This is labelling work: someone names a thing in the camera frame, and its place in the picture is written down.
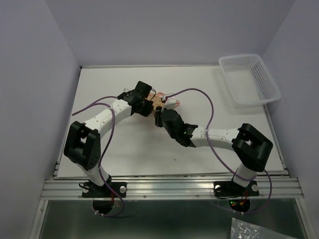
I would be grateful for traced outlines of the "floral mesh laundry bag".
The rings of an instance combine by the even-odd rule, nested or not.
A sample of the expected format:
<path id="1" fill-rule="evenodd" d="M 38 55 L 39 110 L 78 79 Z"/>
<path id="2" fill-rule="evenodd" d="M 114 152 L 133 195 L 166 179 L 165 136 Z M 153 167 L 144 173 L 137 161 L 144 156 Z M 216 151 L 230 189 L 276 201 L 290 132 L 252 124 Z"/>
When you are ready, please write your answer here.
<path id="1" fill-rule="evenodd" d="M 152 101 L 152 103 L 153 103 L 153 111 L 154 112 L 156 111 L 157 107 L 163 108 L 164 103 L 162 102 L 162 96 L 164 96 L 164 95 L 165 95 L 165 93 L 162 93 L 162 92 L 158 92 L 156 94 L 150 93 L 148 95 L 147 100 L 148 101 Z"/>

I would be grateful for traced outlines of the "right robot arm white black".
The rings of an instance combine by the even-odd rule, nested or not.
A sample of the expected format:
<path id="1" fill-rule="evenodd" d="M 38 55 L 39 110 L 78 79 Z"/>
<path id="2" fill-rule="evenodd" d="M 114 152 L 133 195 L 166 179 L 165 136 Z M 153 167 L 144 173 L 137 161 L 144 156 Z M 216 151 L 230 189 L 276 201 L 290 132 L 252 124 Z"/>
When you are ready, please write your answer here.
<path id="1" fill-rule="evenodd" d="M 273 149 L 273 143 L 248 123 L 234 129 L 205 129 L 185 123 L 177 111 L 162 107 L 156 108 L 155 123 L 184 147 L 217 147 L 235 152 L 241 164 L 229 182 L 234 194 L 244 192 L 257 173 L 264 171 Z"/>

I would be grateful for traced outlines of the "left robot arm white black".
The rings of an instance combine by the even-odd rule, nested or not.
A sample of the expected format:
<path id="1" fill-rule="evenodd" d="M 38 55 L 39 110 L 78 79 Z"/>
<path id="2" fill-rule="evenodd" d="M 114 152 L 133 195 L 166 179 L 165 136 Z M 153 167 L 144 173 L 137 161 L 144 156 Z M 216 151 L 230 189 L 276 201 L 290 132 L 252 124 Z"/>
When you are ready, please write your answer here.
<path id="1" fill-rule="evenodd" d="M 94 191 L 99 196 L 110 193 L 110 175 L 101 166 L 105 151 L 101 150 L 101 139 L 109 132 L 112 139 L 115 125 L 122 120 L 140 114 L 147 117 L 151 114 L 153 102 L 148 100 L 152 86 L 139 81 L 133 90 L 122 92 L 111 105 L 97 100 L 72 115 L 79 114 L 94 106 L 106 106 L 93 118 L 84 122 L 75 121 L 70 125 L 63 154 L 78 165 L 88 179 L 94 184 Z"/>

